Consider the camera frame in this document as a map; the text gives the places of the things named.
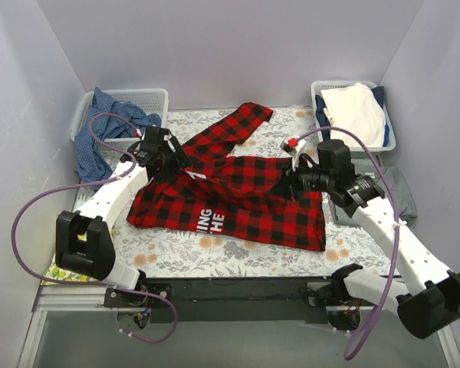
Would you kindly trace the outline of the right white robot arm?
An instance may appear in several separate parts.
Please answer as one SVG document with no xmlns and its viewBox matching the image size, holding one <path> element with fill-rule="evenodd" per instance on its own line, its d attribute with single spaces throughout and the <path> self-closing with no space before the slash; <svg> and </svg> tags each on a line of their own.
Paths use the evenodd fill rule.
<svg viewBox="0 0 460 368">
<path fill-rule="evenodd" d="M 339 304 L 356 298 L 395 314 L 415 337 L 425 339 L 460 319 L 460 272 L 431 253 L 394 215 L 393 203 L 370 176 L 355 172 L 342 140 L 319 144 L 318 163 L 304 153 L 296 136 L 282 143 L 292 162 L 284 172 L 291 198 L 306 191 L 326 192 L 389 256 L 402 282 L 375 276 L 354 264 L 333 274 L 331 294 Z"/>
</svg>

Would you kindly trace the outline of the red black plaid shirt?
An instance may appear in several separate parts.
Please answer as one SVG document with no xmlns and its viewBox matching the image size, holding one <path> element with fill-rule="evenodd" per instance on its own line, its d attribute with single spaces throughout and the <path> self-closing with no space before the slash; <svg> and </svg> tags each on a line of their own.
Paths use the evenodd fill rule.
<svg viewBox="0 0 460 368">
<path fill-rule="evenodd" d="M 231 156 L 273 111 L 244 103 L 187 140 L 186 171 L 154 179 L 135 196 L 126 220 L 137 228 L 226 235 L 307 251 L 326 248 L 323 197 L 307 192 L 293 202 L 270 194 L 288 158 Z"/>
</svg>

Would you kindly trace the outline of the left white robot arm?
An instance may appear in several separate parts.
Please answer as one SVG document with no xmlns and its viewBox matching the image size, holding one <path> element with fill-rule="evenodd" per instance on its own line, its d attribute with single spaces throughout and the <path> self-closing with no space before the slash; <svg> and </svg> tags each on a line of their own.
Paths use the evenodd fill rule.
<svg viewBox="0 0 460 368">
<path fill-rule="evenodd" d="M 146 128 L 141 140 L 120 157 L 110 182 L 73 212 L 56 221 L 55 264 L 121 289 L 133 307 L 148 296 L 144 273 L 122 262 L 113 245 L 114 222 L 128 202 L 152 181 L 171 179 L 190 164 L 179 141 L 165 128 Z"/>
</svg>

